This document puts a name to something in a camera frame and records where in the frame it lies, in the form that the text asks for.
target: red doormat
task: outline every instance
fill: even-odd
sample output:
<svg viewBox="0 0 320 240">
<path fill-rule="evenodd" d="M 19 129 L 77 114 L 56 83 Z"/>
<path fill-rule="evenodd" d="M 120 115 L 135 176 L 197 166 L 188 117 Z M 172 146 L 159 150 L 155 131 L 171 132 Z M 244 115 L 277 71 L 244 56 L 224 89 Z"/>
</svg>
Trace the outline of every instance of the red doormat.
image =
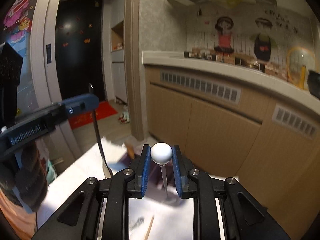
<svg viewBox="0 0 320 240">
<path fill-rule="evenodd" d="M 101 102 L 96 109 L 96 117 L 97 120 L 106 118 L 108 116 L 111 116 L 113 114 L 117 114 L 118 112 L 112 108 L 111 105 L 107 101 Z M 85 114 L 77 115 L 74 117 L 71 117 L 69 120 L 71 129 L 79 128 L 83 125 L 89 124 L 92 122 L 92 112 L 88 112 Z"/>
</svg>

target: white countertop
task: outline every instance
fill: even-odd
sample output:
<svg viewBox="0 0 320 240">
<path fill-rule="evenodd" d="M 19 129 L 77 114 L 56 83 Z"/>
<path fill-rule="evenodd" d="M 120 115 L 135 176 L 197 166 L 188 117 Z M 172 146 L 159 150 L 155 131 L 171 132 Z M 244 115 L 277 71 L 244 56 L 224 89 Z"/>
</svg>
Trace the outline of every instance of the white countertop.
<svg viewBox="0 0 320 240">
<path fill-rule="evenodd" d="M 245 81 L 292 99 L 320 115 L 318 98 L 284 80 L 258 71 L 215 61 L 185 58 L 183 52 L 172 51 L 143 51 L 142 63 L 193 69 Z"/>
</svg>

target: white ball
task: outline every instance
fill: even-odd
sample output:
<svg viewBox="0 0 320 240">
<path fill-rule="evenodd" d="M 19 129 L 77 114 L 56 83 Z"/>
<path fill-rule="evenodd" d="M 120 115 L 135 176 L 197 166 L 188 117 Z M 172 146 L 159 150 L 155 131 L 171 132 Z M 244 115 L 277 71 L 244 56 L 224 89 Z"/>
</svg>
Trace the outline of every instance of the white ball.
<svg viewBox="0 0 320 240">
<path fill-rule="evenodd" d="M 172 159 L 172 149 L 166 143 L 156 143 L 151 148 L 151 158 L 155 163 L 165 165 Z"/>
</svg>

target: wooden stick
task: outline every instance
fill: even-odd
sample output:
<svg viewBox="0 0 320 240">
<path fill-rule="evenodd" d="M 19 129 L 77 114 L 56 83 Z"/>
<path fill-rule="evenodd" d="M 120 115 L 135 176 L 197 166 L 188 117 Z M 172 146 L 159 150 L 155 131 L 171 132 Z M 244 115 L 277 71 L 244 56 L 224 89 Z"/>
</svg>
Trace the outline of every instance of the wooden stick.
<svg viewBox="0 0 320 240">
<path fill-rule="evenodd" d="M 128 156 L 133 160 L 135 158 L 133 146 L 127 142 L 124 142 L 124 145 L 127 147 Z"/>
<path fill-rule="evenodd" d="M 149 225 L 149 228 L 148 228 L 148 231 L 146 233 L 146 237 L 144 238 L 144 240 L 148 240 L 148 237 L 149 237 L 149 234 L 150 234 L 150 230 L 151 230 L 151 227 L 152 227 L 152 223 L 153 223 L 153 219 L 155 218 L 155 216 L 153 216 L 151 218 L 151 222 L 150 222 L 150 225 Z"/>
</svg>

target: black door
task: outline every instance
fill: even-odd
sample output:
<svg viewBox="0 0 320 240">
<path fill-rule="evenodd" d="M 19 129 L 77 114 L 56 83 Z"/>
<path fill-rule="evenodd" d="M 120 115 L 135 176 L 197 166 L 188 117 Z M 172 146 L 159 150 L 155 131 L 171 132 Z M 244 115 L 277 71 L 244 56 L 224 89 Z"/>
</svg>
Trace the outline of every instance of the black door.
<svg viewBox="0 0 320 240">
<path fill-rule="evenodd" d="M 102 0 L 68 0 L 58 7 L 55 56 L 62 99 L 88 93 L 106 100 L 101 60 Z"/>
</svg>

